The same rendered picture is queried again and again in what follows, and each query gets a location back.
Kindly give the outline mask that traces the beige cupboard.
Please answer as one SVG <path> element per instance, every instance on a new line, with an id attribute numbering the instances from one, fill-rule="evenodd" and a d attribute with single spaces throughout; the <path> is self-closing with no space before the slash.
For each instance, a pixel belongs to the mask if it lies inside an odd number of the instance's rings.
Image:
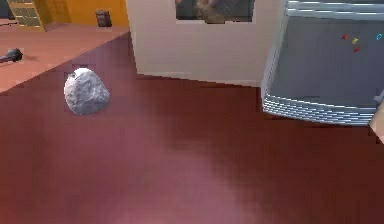
<path id="1" fill-rule="evenodd" d="M 372 117 L 369 126 L 381 143 L 384 144 L 384 100 L 381 102 L 378 110 Z"/>

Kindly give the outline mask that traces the small black bin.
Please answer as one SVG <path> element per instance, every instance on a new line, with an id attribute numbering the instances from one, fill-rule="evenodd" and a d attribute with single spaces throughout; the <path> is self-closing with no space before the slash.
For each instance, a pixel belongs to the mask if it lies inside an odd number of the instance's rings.
<path id="1" fill-rule="evenodd" d="M 97 10 L 95 12 L 97 24 L 99 27 L 111 27 L 112 21 L 110 18 L 110 13 L 106 10 Z"/>

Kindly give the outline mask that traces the framed wall picture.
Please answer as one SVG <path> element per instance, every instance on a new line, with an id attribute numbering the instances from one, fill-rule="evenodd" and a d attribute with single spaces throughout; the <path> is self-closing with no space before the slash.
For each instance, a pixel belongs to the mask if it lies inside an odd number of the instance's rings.
<path id="1" fill-rule="evenodd" d="M 175 0 L 178 20 L 202 20 L 206 24 L 251 22 L 254 0 Z"/>

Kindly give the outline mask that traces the dark grey dumbbell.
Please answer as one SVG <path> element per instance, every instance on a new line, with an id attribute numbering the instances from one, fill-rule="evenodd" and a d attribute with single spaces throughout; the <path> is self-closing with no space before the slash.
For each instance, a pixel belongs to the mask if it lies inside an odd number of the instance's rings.
<path id="1" fill-rule="evenodd" d="M 0 63 L 5 62 L 17 62 L 20 61 L 23 57 L 23 53 L 18 49 L 8 50 L 7 53 L 3 56 L 0 56 Z"/>

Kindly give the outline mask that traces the grey fridge with magnets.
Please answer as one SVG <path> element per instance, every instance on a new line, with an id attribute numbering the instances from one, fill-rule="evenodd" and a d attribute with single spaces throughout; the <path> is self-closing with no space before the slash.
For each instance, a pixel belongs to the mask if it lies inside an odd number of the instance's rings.
<path id="1" fill-rule="evenodd" d="M 384 0 L 284 0 L 264 112 L 366 126 L 384 101 Z"/>

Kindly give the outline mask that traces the yellow wooden shelf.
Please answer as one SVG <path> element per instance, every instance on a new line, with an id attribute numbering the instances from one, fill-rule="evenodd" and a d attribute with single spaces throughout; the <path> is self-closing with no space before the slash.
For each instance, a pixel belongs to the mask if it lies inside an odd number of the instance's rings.
<path id="1" fill-rule="evenodd" d="M 19 26 L 23 29 L 45 32 L 52 22 L 46 0 L 7 0 Z"/>

